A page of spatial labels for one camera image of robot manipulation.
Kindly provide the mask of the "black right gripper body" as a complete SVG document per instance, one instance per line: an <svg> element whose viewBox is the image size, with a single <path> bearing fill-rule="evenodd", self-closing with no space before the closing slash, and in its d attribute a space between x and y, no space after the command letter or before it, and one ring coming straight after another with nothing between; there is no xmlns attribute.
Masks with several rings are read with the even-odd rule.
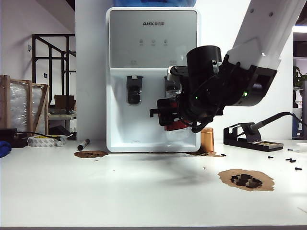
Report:
<svg viewBox="0 0 307 230"><path fill-rule="evenodd" d="M216 115L223 115L223 81L208 79L203 84L190 89L188 81L183 81L178 97L178 115L193 133L200 132L213 121Z"/></svg>

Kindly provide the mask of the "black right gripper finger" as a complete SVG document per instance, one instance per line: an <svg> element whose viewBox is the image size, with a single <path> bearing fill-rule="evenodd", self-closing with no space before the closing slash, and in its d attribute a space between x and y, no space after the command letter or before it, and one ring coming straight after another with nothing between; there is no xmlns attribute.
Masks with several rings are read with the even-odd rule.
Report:
<svg viewBox="0 0 307 230"><path fill-rule="evenodd" d="M174 99L159 99L157 101L157 108L149 110L150 117L158 114L160 126L171 125L177 115L177 102Z"/></svg>

